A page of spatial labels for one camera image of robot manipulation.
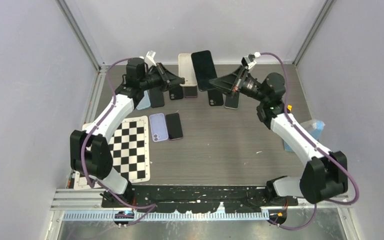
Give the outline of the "black camera-hole case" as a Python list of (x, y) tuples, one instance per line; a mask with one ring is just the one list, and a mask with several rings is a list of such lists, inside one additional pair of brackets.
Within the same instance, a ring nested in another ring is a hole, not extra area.
[(184, 89), (180, 85), (171, 88), (168, 92), (169, 92), (169, 99), (172, 101), (181, 100), (184, 98)]

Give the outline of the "cream pink case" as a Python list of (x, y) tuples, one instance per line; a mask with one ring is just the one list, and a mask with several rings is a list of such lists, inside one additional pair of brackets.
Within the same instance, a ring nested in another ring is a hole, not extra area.
[(178, 76), (184, 78), (181, 87), (197, 87), (197, 79), (190, 53), (180, 53), (178, 55)]

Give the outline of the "bare phone silver edge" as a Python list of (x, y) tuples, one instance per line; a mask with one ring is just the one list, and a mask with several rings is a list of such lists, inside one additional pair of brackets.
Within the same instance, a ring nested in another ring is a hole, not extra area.
[(233, 95), (226, 94), (224, 100), (224, 107), (227, 109), (237, 110), (239, 108), (239, 99), (240, 93), (235, 93)]

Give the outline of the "phone with pink case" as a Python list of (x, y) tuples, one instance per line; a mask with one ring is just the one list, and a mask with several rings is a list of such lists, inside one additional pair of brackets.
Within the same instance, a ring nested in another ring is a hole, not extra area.
[(215, 87), (209, 80), (216, 79), (217, 73), (213, 62), (212, 53), (209, 50), (193, 52), (191, 61), (197, 81), (198, 89), (201, 92), (212, 90)]

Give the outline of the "light blue case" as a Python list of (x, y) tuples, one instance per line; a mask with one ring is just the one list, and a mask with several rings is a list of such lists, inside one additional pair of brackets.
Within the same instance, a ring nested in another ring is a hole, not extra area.
[(143, 98), (141, 99), (141, 101), (136, 106), (136, 109), (141, 111), (141, 110), (144, 110), (144, 109), (147, 109), (150, 107), (151, 107), (151, 101), (150, 101), (149, 91), (146, 90), (146, 91), (144, 91)]

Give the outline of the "lilac case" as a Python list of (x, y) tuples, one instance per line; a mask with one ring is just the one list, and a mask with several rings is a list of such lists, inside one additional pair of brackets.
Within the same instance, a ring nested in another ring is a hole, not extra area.
[(149, 116), (149, 124), (153, 142), (157, 143), (168, 140), (166, 118), (163, 113), (151, 114)]

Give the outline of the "phone with lilac case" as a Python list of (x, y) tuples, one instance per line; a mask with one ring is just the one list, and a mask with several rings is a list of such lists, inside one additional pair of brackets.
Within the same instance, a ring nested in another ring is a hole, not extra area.
[(165, 116), (168, 139), (179, 140), (184, 137), (179, 113), (171, 113)]

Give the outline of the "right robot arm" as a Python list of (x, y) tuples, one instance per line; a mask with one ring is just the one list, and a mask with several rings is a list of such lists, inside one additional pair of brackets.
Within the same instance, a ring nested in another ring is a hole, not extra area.
[(281, 137), (304, 165), (301, 177), (281, 176), (266, 183), (268, 203), (279, 205), (286, 196), (291, 196), (316, 204), (348, 191), (346, 156), (318, 143), (285, 109), (286, 87), (281, 74), (269, 73), (263, 82), (258, 82), (245, 66), (240, 66), (233, 73), (210, 79), (209, 83), (226, 96), (244, 94), (259, 101), (259, 121)]

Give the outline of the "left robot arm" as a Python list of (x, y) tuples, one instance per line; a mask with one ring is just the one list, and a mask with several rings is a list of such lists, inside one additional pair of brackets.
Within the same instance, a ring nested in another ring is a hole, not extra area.
[(122, 177), (113, 167), (109, 141), (123, 120), (136, 109), (144, 92), (158, 89), (166, 92), (185, 83), (183, 77), (170, 72), (152, 57), (124, 58), (126, 74), (122, 83), (112, 91), (112, 98), (104, 111), (85, 130), (74, 130), (70, 134), (70, 167), (81, 173), (86, 183), (94, 187), (99, 183), (114, 193), (114, 200), (121, 207), (133, 202), (130, 181)]

